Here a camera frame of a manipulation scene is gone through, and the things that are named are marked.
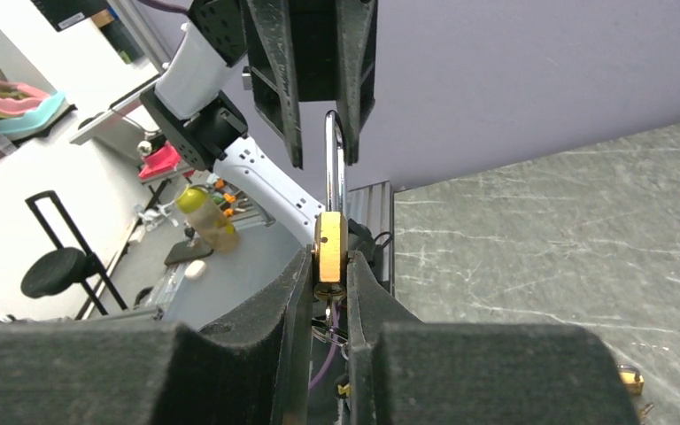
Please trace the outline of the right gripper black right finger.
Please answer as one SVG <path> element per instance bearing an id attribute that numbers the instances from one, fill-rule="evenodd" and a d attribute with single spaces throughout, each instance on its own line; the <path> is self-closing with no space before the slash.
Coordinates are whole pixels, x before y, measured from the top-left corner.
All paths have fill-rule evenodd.
<path id="1" fill-rule="evenodd" d="M 425 323 L 347 266 L 351 424 L 636 424 L 600 338 L 576 325 Z"/>

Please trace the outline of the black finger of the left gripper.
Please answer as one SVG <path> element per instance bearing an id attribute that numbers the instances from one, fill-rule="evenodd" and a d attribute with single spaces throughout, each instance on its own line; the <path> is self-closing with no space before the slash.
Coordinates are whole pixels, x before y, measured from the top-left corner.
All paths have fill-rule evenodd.
<path id="1" fill-rule="evenodd" d="M 376 1 L 336 2 L 336 104 L 344 132 L 344 163 L 359 161 L 360 133 L 375 106 Z"/>
<path id="2" fill-rule="evenodd" d="M 287 1 L 242 1 L 243 30 L 258 115 L 281 137 L 290 163 L 303 166 L 298 78 Z"/>

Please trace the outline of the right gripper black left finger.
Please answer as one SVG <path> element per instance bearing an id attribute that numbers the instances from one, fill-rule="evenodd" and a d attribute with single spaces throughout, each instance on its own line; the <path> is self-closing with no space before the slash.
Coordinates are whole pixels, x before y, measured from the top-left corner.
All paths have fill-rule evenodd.
<path id="1" fill-rule="evenodd" d="M 304 424 L 313 255 L 200 330 L 0 324 L 0 424 Z"/>

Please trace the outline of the brass padlock long shackle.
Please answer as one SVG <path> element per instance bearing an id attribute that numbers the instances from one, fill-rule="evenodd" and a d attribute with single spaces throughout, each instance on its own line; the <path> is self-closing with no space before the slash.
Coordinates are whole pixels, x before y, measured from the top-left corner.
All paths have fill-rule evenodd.
<path id="1" fill-rule="evenodd" d="M 327 112 L 324 133 L 327 202 L 326 210 L 316 221 L 314 263 L 317 282 L 314 285 L 314 294 L 319 300 L 332 303 L 341 300 L 346 294 L 345 271 L 349 235 L 345 216 L 345 143 L 337 112 Z"/>

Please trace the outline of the small brass padlock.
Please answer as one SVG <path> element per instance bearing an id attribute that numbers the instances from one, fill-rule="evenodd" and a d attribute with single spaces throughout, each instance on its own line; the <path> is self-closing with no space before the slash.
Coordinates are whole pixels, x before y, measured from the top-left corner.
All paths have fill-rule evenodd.
<path id="1" fill-rule="evenodd" d="M 645 387 L 645 378 L 642 376 L 640 369 L 624 364 L 618 364 L 616 369 L 627 392 L 633 397 L 641 396 Z"/>

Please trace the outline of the black keys bunch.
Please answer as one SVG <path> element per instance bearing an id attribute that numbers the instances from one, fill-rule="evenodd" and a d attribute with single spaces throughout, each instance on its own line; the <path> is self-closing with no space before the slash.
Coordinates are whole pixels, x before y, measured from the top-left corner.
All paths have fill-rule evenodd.
<path id="1" fill-rule="evenodd" d="M 319 341 L 331 344 L 341 353 L 345 360 L 349 359 L 349 334 L 340 328 L 341 313 L 344 310 L 342 302 L 332 302 L 325 309 L 325 317 L 313 317 L 311 319 L 313 337 Z"/>

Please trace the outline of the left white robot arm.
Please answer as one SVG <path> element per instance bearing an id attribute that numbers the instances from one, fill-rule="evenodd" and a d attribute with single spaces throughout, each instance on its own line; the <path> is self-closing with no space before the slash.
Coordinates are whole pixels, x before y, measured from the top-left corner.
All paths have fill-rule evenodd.
<path id="1" fill-rule="evenodd" d="M 344 163 L 355 164 L 375 106 L 377 2 L 195 1 L 182 13 L 182 43 L 143 106 L 192 168 L 235 184 L 310 243 L 324 205 L 260 149 L 224 88 L 246 61 L 255 109 L 297 168 L 301 104 L 334 102 Z"/>

